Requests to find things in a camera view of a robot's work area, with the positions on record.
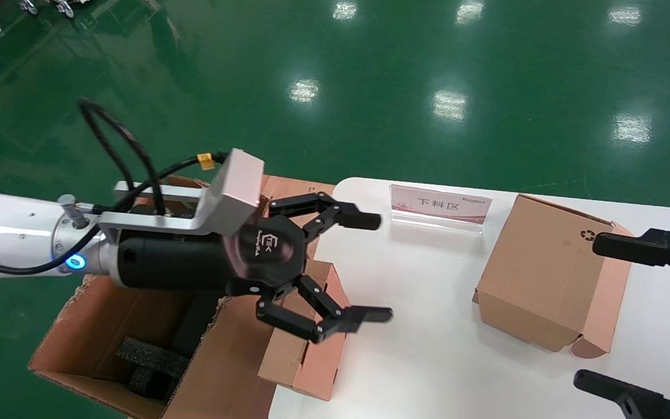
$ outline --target black cable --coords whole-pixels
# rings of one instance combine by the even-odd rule
[[[177,172],[178,170],[184,169],[186,167],[189,167],[191,165],[197,164],[198,160],[196,157],[193,157],[192,159],[187,159],[181,162],[178,162],[178,164],[173,164],[170,167],[168,167],[165,170],[162,170],[159,173],[159,177],[161,179],[164,179],[165,177],[172,175],[173,173]],[[136,189],[133,189],[133,191],[130,191],[126,196],[124,196],[122,199],[120,199],[117,204],[113,207],[109,207],[106,210],[109,211],[115,211],[115,212],[127,212],[131,205],[133,205],[133,200],[138,196],[141,191],[149,187],[149,180],[144,181],[144,183],[141,184]],[[45,271],[50,271],[51,269],[58,268],[61,266],[66,260],[68,260],[70,257],[72,257],[74,254],[76,254],[79,250],[82,250],[84,246],[87,245],[88,242],[92,239],[92,237],[95,237],[95,235],[100,231],[99,226],[93,226],[87,233],[82,237],[82,239],[77,242],[74,247],[72,247],[69,250],[66,250],[66,252],[62,255],[60,255],[58,258],[51,260],[51,262],[44,263],[42,265],[34,266],[32,268],[12,268],[10,266],[4,266],[0,265],[0,274],[9,274],[9,275],[35,275],[35,274],[40,274]]]
[[[12,268],[10,266],[0,265],[0,274],[9,274],[9,275],[34,275],[40,274],[45,271],[50,271],[51,269],[58,268],[67,259],[72,257],[76,252],[82,250],[82,247],[86,246],[88,242],[95,237],[95,235],[100,231],[99,226],[93,226],[90,231],[88,231],[82,239],[80,239],[77,244],[74,245],[69,251],[60,255],[58,258],[51,260],[51,262],[44,263],[42,265],[34,266],[32,268]]]
[[[149,179],[147,182],[149,183],[149,186],[152,188],[152,194],[154,195],[154,210],[156,211],[157,215],[165,215],[166,210],[165,210],[165,199],[162,196],[162,191],[159,188],[159,177],[156,174],[156,171],[154,170],[154,164],[152,164],[151,159],[149,156],[146,154],[144,151],[144,148],[141,146],[141,144],[136,140],[136,138],[133,136],[133,134],[125,127],[123,127],[120,122],[118,122],[114,117],[110,116],[107,111],[103,109],[100,105],[93,103],[92,101],[86,99],[86,98],[79,98],[77,100],[77,105],[79,106],[79,110],[82,112],[82,116],[84,117],[85,121],[87,124],[90,126],[90,129],[92,133],[95,135],[95,138],[97,138],[98,141],[100,141],[101,146],[105,149],[106,153],[110,156],[113,162],[115,162],[115,165],[120,170],[120,173],[123,174],[123,178],[125,179],[128,190],[133,191],[135,187],[133,186],[133,179],[131,177],[131,174],[128,170],[127,165],[125,162],[123,162],[122,159],[120,159],[119,155],[115,153],[115,151],[112,149],[110,146],[110,143],[107,141],[107,138],[105,135],[102,133],[102,130],[97,124],[97,121],[95,121],[95,118],[92,116],[92,113],[96,114],[97,116],[100,116],[100,118],[107,124],[109,127],[111,127],[115,132],[117,132],[121,138],[123,138],[126,143],[128,143],[128,146],[136,153],[138,156],[138,159],[141,160],[142,164],[144,164],[144,169],[146,169],[147,174],[149,175]]]
[[[182,170],[186,167],[190,167],[194,164],[198,164],[198,159],[197,157],[192,157],[187,160],[183,160],[181,162],[178,162],[177,164],[173,164],[170,167],[168,167],[165,170],[162,170],[159,173],[159,178],[164,179],[169,175],[172,175],[175,172],[178,172],[179,170]],[[95,205],[95,207],[92,209],[92,214],[101,214],[106,211],[111,211],[111,212],[127,212],[128,210],[131,209],[133,206],[133,201],[138,197],[139,194],[141,194],[144,189],[149,188],[149,180],[145,180],[141,185],[138,186],[138,188],[133,189],[132,191],[129,191],[123,198],[120,199],[115,205],[112,207],[107,207],[104,205]]]
[[[100,214],[104,211],[128,212],[130,208],[133,206],[133,201],[136,199],[136,197],[138,197],[138,195],[141,194],[141,192],[144,191],[144,189],[149,188],[151,186],[152,194],[154,195],[154,207],[156,213],[158,215],[165,215],[166,212],[165,200],[164,197],[162,196],[162,191],[159,187],[159,180],[164,179],[165,177],[172,175],[173,173],[178,172],[181,169],[197,164],[198,163],[197,157],[192,157],[191,159],[183,160],[181,162],[178,162],[177,164],[173,164],[167,169],[162,170],[161,172],[159,172],[159,174],[157,174],[154,170],[154,165],[152,164],[151,159],[149,159],[149,156],[147,156],[146,152],[144,152],[144,149],[142,148],[141,144],[136,140],[133,134],[130,131],[128,131],[127,128],[123,127],[123,125],[120,124],[120,122],[118,122],[112,116],[110,116],[110,114],[108,114],[98,104],[95,104],[85,98],[80,98],[77,103],[79,105],[80,111],[82,112],[82,116],[84,117],[85,121],[90,127],[92,133],[95,135],[95,138],[97,138],[97,140],[100,141],[101,146],[103,146],[108,156],[112,159],[113,162],[115,162],[115,165],[117,165],[117,167],[119,168],[120,173],[122,173],[129,190],[129,192],[125,196],[123,196],[123,198],[120,199],[114,206],[104,207],[96,205],[95,209],[93,209],[93,213]],[[115,132],[117,132],[126,141],[126,143],[128,143],[128,145],[133,149],[133,151],[136,152],[136,155],[138,155],[138,158],[141,160],[141,162],[143,162],[144,167],[147,170],[147,174],[149,174],[149,178],[146,179],[143,183],[141,183],[141,185],[139,185],[138,188],[133,186],[133,178],[131,177],[127,165],[125,164],[125,162],[123,162],[122,159],[120,159],[119,155],[115,153],[112,146],[108,143],[107,139],[102,133],[102,130],[98,126],[95,119],[92,117],[91,114],[92,112],[95,112],[95,114],[100,116],[101,119],[104,122],[106,122],[107,125],[109,125],[113,130],[115,130]],[[219,164],[224,164],[228,156],[229,156],[228,153],[223,152],[212,154],[213,161],[218,162]],[[58,268],[64,262],[66,262],[66,260],[68,260],[74,254],[76,254],[79,250],[82,250],[83,247],[87,245],[87,243],[90,242],[90,240],[93,237],[95,237],[95,235],[97,235],[99,231],[100,231],[99,226],[97,225],[93,226],[71,249],[64,252],[64,254],[60,255],[58,258],[51,260],[51,262],[44,263],[42,265],[34,266],[31,268],[12,268],[10,266],[0,265],[0,274],[35,275],[43,273],[45,271],[50,271],[51,269],[54,268]]]

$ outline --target white table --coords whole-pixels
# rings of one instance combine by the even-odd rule
[[[480,239],[390,223],[389,180],[350,178],[334,198],[383,215],[378,231],[333,228],[316,259],[335,264],[353,304],[389,306],[389,324],[346,339],[329,403],[279,387],[274,419],[621,419],[619,407],[577,390],[580,368],[670,398],[670,268],[633,265],[612,352],[582,360],[550,353],[479,320],[471,297],[516,193],[399,184],[492,198]],[[670,230],[670,208],[542,197],[615,220],[640,236]]]

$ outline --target blue indicator light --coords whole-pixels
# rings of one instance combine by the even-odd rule
[[[72,257],[66,260],[66,266],[69,266],[69,268],[74,269],[75,271],[84,268],[86,265],[87,261],[78,254],[72,255]]]

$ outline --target black gripper arm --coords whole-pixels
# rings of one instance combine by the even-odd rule
[[[356,332],[361,323],[365,321],[386,323],[393,316],[391,308],[340,307],[324,290],[319,288],[314,279],[306,275],[297,279],[295,286],[301,297],[322,317],[319,323],[287,308],[279,307],[271,297],[263,297],[258,301],[258,319],[277,329],[301,337],[301,339],[319,343],[334,333]]]
[[[599,233],[593,252],[640,265],[670,266],[670,231],[651,228],[640,237]]]
[[[345,226],[345,228],[360,230],[377,230],[381,225],[381,215],[361,212],[355,204],[335,201],[325,193],[311,193],[277,199],[271,201],[268,208],[271,217],[284,215],[292,218],[319,212],[316,218],[301,228],[305,234],[305,241],[308,243],[336,223]]]
[[[573,385],[616,403],[627,419],[670,419],[670,400],[661,393],[588,370],[575,373]]]

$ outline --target sign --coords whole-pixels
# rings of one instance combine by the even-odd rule
[[[481,225],[493,202],[482,196],[390,185],[391,209]]]

